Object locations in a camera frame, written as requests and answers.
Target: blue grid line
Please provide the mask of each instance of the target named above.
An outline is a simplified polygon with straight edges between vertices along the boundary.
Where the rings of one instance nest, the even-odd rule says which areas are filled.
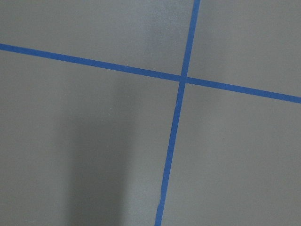
[[[41,51],[41,50],[36,50],[36,49],[31,49],[31,48],[12,46],[12,45],[2,44],[2,43],[0,43],[0,50],[20,53],[20,54],[26,54],[26,55],[30,55],[30,56],[48,58],[48,59],[53,59],[53,60],[60,60],[60,61],[80,64],[80,65],[99,67],[99,68],[104,68],[104,69],[109,69],[109,70],[114,70],[114,71],[119,71],[119,72],[138,74],[138,75],[165,79],[165,80],[170,80],[170,81],[180,81],[181,80],[181,76],[176,75],[176,74],[169,74],[169,73],[157,72],[157,71],[146,70],[146,69],[142,69],[142,68],[130,67],[130,66],[125,66],[125,65],[112,64],[112,63],[107,63],[107,62],[103,62],[103,61],[91,60],[91,59],[86,59],[86,58],[81,58],[81,57],[76,57],[76,56],[68,56],[68,55],[46,52],[46,51]],[[261,89],[253,89],[253,88],[248,88],[248,87],[243,87],[243,86],[236,86],[236,85],[231,85],[231,84],[227,84],[227,83],[208,81],[208,80],[191,78],[191,77],[186,78],[186,83],[198,85],[198,86],[211,87],[211,88],[215,88],[215,89],[223,89],[223,90],[228,90],[228,91],[233,91],[233,92],[238,92],[238,93],[245,93],[245,94],[255,95],[255,96],[260,96],[260,97],[268,97],[268,98],[272,98],[272,99],[283,100],[283,101],[301,104],[301,97],[282,94],[282,93],[276,93],[276,92],[270,92],[270,91],[265,91],[265,90],[261,90]]]
[[[188,74],[194,33],[197,26],[198,10],[200,6],[200,2],[201,2],[200,0],[194,0],[193,3],[185,54],[184,54],[183,65],[182,65],[181,80],[179,83],[177,101],[174,108],[174,117],[173,117],[172,127],[170,131],[166,161],[165,161],[165,166],[163,171],[163,178],[162,178],[162,185],[161,185],[161,198],[160,198],[159,205],[157,207],[155,226],[161,226],[162,223],[164,205],[165,205],[167,189],[168,189],[168,181],[170,177],[171,165],[172,165],[173,155],[174,155],[174,145],[175,145],[178,126],[179,126],[182,102],[183,102],[185,85],[186,85],[186,78]]]

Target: vertical blue line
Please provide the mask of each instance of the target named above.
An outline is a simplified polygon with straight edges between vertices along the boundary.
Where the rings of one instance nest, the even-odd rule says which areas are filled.
[[[168,181],[169,181],[170,170],[171,170],[171,165],[172,165],[173,155],[174,155],[174,145],[175,145],[178,126],[179,126],[179,120],[180,120],[182,102],[183,102],[183,97],[184,97],[186,78],[187,78],[187,73],[188,73],[188,68],[189,68],[193,38],[194,38],[194,33],[195,33],[196,25],[197,25],[199,5],[200,5],[200,0],[195,0],[193,3],[193,9],[192,9],[192,14],[191,14],[186,49],[185,49],[183,65],[182,65],[181,79],[180,79],[178,94],[177,94],[177,101],[176,101],[176,105],[174,108],[174,117],[173,117],[173,122],[172,122],[172,126],[171,126],[171,131],[170,131],[170,138],[169,138],[166,161],[165,161],[163,178],[162,178],[161,199],[160,199],[160,202],[159,202],[159,205],[157,208],[155,226],[161,226],[161,222],[162,222],[162,218],[163,218],[163,211],[164,211],[164,205],[165,205],[165,200],[166,200]]]

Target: horizontal blue line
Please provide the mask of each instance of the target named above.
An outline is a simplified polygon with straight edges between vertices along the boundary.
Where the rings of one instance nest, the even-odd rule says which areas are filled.
[[[97,61],[97,60],[90,60],[90,59],[80,58],[80,57],[76,57],[76,56],[67,56],[67,55],[58,54],[58,53],[45,52],[45,51],[41,51],[41,50],[23,48],[23,47],[18,47],[18,46],[11,46],[11,45],[1,44],[1,43],[0,43],[0,50],[21,53],[21,54],[26,54],[26,55],[31,55],[31,56],[37,56],[37,57],[43,57],[43,58],[49,58],[49,59],[54,59],[54,60],[60,60],[60,61],[65,61],[65,62],[70,62],[70,63],[81,64],[81,65],[105,68],[105,69],[110,69],[110,70],[115,70],[115,71],[120,71],[120,72],[144,75],[144,76],[171,80],[171,81],[180,81],[181,80],[180,75],[145,70],[145,69],[141,69],[141,68],[129,67],[129,66],[124,66],[124,65],[111,64],[111,63]],[[296,96],[291,96],[291,95],[286,95],[286,94],[281,94],[281,93],[275,93],[275,92],[269,92],[269,91],[264,91],[264,90],[260,90],[260,89],[253,89],[253,88],[248,88],[248,87],[235,86],[235,85],[230,85],[230,84],[221,83],[221,82],[196,79],[196,78],[191,78],[191,77],[187,77],[185,79],[186,79],[186,83],[188,83],[188,84],[211,87],[211,88],[215,88],[215,89],[229,90],[229,91],[238,92],[238,93],[246,93],[246,94],[250,94],[250,95],[255,95],[255,96],[260,96],[260,97],[268,97],[268,98],[272,98],[272,99],[289,101],[289,102],[301,104],[301,97],[296,97]]]
[[[180,80],[180,76],[175,75],[175,74],[157,72],[157,71],[146,70],[146,69],[130,67],[130,66],[125,66],[125,65],[117,65],[117,64],[107,63],[107,62],[103,62],[103,61],[80,58],[80,57],[76,57],[76,56],[68,56],[68,55],[63,55],[63,54],[58,54],[58,53],[51,53],[51,52],[46,52],[46,51],[41,51],[41,50],[36,50],[36,49],[31,49],[31,48],[11,46],[11,45],[6,45],[6,44],[0,43],[0,49],[9,51],[9,52],[27,54],[27,55],[31,55],[31,56],[43,57],[43,58],[48,58],[48,59],[53,59],[53,60],[60,60],[60,61],[80,64],[80,65],[100,67],[100,68],[105,68],[105,69],[110,69],[110,70],[115,70],[115,71],[120,71],[120,72],[139,74],[139,75],[166,79],[166,80],[171,80],[171,81],[179,81]]]
[[[246,94],[250,94],[250,95],[267,97],[267,98],[284,100],[284,101],[301,104],[301,97],[296,97],[296,96],[291,96],[291,95],[286,95],[286,94],[281,94],[281,93],[274,93],[274,92],[264,91],[264,90],[260,90],[260,89],[253,89],[253,88],[248,88],[248,87],[243,87],[243,86],[235,86],[235,85],[230,85],[230,84],[226,84],[226,83],[208,81],[208,80],[202,80],[202,79],[195,79],[195,78],[190,78],[190,77],[186,78],[186,83],[198,85],[198,86],[211,87],[211,88],[215,88],[215,89],[229,90],[229,91],[233,91],[233,92],[237,92],[237,93],[246,93]]]

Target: gray surface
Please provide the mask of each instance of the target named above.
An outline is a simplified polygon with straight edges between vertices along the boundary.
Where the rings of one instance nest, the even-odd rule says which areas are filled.
[[[0,52],[0,225],[152,226],[177,83]]]
[[[0,1],[0,42],[180,74],[192,3]]]
[[[301,96],[300,0],[203,0],[189,76]]]
[[[162,225],[299,225],[300,112],[188,85]]]

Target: blue tape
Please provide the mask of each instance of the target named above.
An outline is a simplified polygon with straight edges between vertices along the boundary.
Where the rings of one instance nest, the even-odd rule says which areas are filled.
[[[170,177],[170,170],[171,170],[171,165],[172,165],[173,155],[174,155],[174,145],[176,141],[178,125],[180,120],[182,102],[183,102],[185,85],[186,85],[186,78],[187,78],[187,73],[189,68],[192,45],[193,45],[193,38],[194,38],[194,33],[197,25],[199,5],[200,5],[200,0],[195,0],[192,8],[190,26],[189,26],[187,43],[186,43],[185,54],[184,54],[183,65],[182,65],[181,80],[179,83],[178,94],[177,94],[177,101],[174,108],[174,117],[171,126],[167,155],[166,155],[165,166],[163,171],[163,178],[162,178],[162,185],[161,185],[161,198],[160,198],[159,205],[157,207],[155,226],[161,226],[162,218],[163,218],[164,205],[165,205],[168,182]]]
[[[233,92],[237,92],[237,93],[246,93],[246,94],[250,94],[250,95],[267,97],[267,98],[284,100],[284,101],[301,104],[301,97],[296,97],[296,96],[291,96],[291,95],[286,95],[286,94],[281,94],[281,93],[274,93],[274,92],[264,91],[264,90],[260,90],[260,89],[235,86],[235,85],[230,85],[230,84],[226,84],[226,83],[220,83],[220,82],[208,81],[208,80],[202,80],[202,79],[195,79],[195,78],[190,78],[190,77],[186,78],[186,82],[189,84],[193,84],[193,85],[206,86],[206,87],[211,87],[211,88],[215,88],[215,89],[223,89],[223,90],[233,91]]]
[[[129,66],[125,66],[125,65],[111,64],[111,63],[107,63],[107,62],[103,62],[103,61],[90,60],[90,59],[86,59],[86,58],[80,58],[80,57],[76,57],[76,56],[68,56],[68,55],[63,55],[63,54],[58,54],[58,53],[51,53],[51,52],[46,52],[46,51],[41,51],[41,50],[36,50],[36,49],[31,49],[31,48],[23,48],[23,47],[11,46],[11,45],[6,45],[6,44],[0,43],[0,49],[9,51],[9,52],[21,53],[21,54],[26,54],[26,55],[36,56],[36,57],[53,59],[53,60],[60,60],[60,61],[80,64],[80,65],[100,67],[100,68],[105,68],[105,69],[110,69],[110,70],[115,70],[115,71],[120,71],[120,72],[139,74],[139,75],[166,79],[166,80],[171,80],[171,81],[179,81],[180,80],[180,76],[175,75],[175,74],[156,72],[156,71],[146,70],[146,69],[141,69],[141,68],[136,68],[136,67],[129,67]]]

